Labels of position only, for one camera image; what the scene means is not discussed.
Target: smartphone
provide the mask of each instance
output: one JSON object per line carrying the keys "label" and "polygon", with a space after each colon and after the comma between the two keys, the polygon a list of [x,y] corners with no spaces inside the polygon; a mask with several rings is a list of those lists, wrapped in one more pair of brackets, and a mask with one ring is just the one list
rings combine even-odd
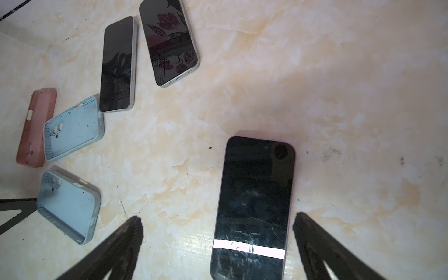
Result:
{"label": "smartphone", "polygon": [[109,25],[104,32],[101,112],[125,111],[134,105],[137,25],[133,17]]}
{"label": "smartphone", "polygon": [[211,253],[215,280],[281,280],[295,152],[283,142],[227,142]]}
{"label": "smartphone", "polygon": [[180,0],[144,0],[140,17],[157,85],[167,87],[198,68],[198,52]]}

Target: marble floor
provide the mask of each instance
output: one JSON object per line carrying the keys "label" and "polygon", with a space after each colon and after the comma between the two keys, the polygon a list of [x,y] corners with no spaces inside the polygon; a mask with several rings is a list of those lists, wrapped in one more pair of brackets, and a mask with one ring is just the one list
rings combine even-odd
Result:
{"label": "marble floor", "polygon": [[[53,165],[102,198],[85,246],[37,212],[0,236],[1,278],[54,279],[138,215],[134,279],[211,279],[224,148],[241,135],[293,145],[291,216],[389,280],[446,279],[447,2],[183,3],[199,68],[158,87],[140,28],[133,109],[41,168],[15,163],[33,90],[57,89],[55,115],[99,93],[104,30],[140,25],[140,1],[32,0],[0,22],[0,198],[36,197]],[[291,232],[284,279],[305,279]]]}

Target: phone frame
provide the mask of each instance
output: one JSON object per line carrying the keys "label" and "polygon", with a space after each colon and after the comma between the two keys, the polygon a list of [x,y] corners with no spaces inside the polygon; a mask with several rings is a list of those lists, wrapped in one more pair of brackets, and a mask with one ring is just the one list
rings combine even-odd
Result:
{"label": "phone frame", "polygon": [[136,77],[136,65],[137,65],[137,30],[138,30],[138,25],[134,19],[134,17],[129,16],[132,18],[132,52],[131,52],[131,85],[130,85],[130,89],[129,89],[129,106],[123,109],[117,109],[117,110],[111,110],[111,111],[101,111],[103,113],[114,113],[114,112],[120,112],[120,111],[128,111],[130,109],[132,109],[132,107],[134,106],[134,101],[135,101],[135,77]]}
{"label": "phone frame", "polygon": [[[234,135],[234,136],[230,137],[230,138],[227,140],[227,142],[226,142],[226,145],[225,145],[225,151],[224,151],[223,172],[222,172],[222,174],[221,174],[221,181],[220,181],[220,193],[219,193],[219,196],[218,196],[218,205],[216,206],[217,209],[216,209],[216,217],[215,217],[215,229],[213,230],[213,242],[212,242],[212,244],[211,244],[211,249],[212,249],[212,250],[214,249],[214,248],[213,248],[213,243],[215,242],[215,235],[216,235],[216,221],[217,221],[217,219],[218,219],[218,208],[219,208],[219,204],[220,204],[220,201],[221,201],[221,188],[222,188],[222,180],[223,180],[223,177],[224,177],[225,155],[227,154],[227,146],[228,146],[228,142],[229,142],[233,137],[252,138],[252,137],[248,137],[248,136]],[[288,145],[292,148],[292,150],[293,150],[293,152],[294,152],[294,169],[295,169],[296,160],[297,160],[297,157],[296,157],[297,153],[296,153],[296,150],[294,149],[294,146],[293,146],[292,144],[290,144],[290,143],[288,143],[288,142],[285,142],[285,141],[275,141],[274,139],[267,139],[267,138],[258,138],[258,137],[257,137],[257,138],[253,138],[253,139],[259,139],[259,140],[266,140],[266,141],[273,141],[273,142],[280,142],[280,143],[283,143],[283,144],[288,144]],[[294,180],[294,172],[293,172],[293,184],[292,184],[292,186],[291,186],[291,198],[289,199],[288,225],[287,225],[287,227],[286,227],[287,230],[286,230],[286,238],[285,238],[284,259],[283,259],[283,267],[282,267],[281,280],[284,279],[284,268],[285,268],[285,266],[286,266],[286,255],[288,254],[288,238],[289,238],[289,227],[290,227],[290,225],[291,225],[291,210],[292,210],[292,208],[293,208],[294,182],[295,182],[295,180]],[[210,272],[210,275],[211,275],[211,258],[210,258],[210,266],[209,266],[209,272]]]}
{"label": "phone frame", "polygon": [[168,87],[169,85],[173,84],[174,82],[179,81],[180,79],[182,79],[183,77],[185,77],[186,75],[190,74],[191,72],[193,72],[194,70],[196,70],[199,67],[200,64],[200,59],[199,59],[199,54],[198,54],[198,49],[196,48],[196,43],[194,42],[194,38],[193,38],[193,34],[191,33],[191,29],[190,29],[190,24],[188,23],[188,17],[185,13],[185,9],[184,9],[184,4],[182,3],[181,0],[178,0],[179,3],[181,4],[181,8],[182,8],[182,13],[184,15],[185,18],[185,22],[187,24],[187,29],[188,29],[188,33],[190,34],[190,38],[191,38],[191,43],[193,44],[193,49],[194,52],[196,53],[196,57],[198,58],[198,61],[196,62],[196,64],[189,68],[188,70],[186,70],[184,73],[177,75],[176,77],[172,78],[171,80],[169,80],[168,82],[164,83],[163,85],[158,85],[160,87]]}

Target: dark stain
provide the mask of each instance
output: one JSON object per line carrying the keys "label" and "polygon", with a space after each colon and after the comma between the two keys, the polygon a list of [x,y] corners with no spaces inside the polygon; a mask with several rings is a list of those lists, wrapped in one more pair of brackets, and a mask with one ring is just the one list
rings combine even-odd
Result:
{"label": "dark stain", "polygon": [[330,150],[328,150],[328,151],[326,151],[324,154],[323,154],[323,159],[322,159],[322,161],[323,162],[326,162],[327,160],[329,160],[332,156],[334,156],[334,155],[340,155],[340,151],[339,150],[336,150],[335,148],[331,148]]}
{"label": "dark stain", "polygon": [[443,165],[444,165],[444,157],[442,157],[442,156],[436,156],[435,158],[436,158],[437,161],[439,162],[439,165],[440,165],[440,166],[443,166]]}

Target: phone case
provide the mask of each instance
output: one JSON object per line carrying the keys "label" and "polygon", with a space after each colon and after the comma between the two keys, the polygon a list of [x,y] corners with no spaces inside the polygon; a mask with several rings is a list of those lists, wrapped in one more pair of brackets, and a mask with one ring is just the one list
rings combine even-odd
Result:
{"label": "phone case", "polygon": [[45,159],[43,148],[43,126],[53,117],[56,104],[56,89],[35,90],[23,125],[22,137],[16,161],[29,167],[41,167]]}
{"label": "phone case", "polygon": [[45,158],[60,159],[103,136],[103,113],[99,110],[99,99],[94,95],[45,123]]}
{"label": "phone case", "polygon": [[37,211],[78,244],[88,243],[95,231],[101,197],[99,193],[60,174],[43,174]]}

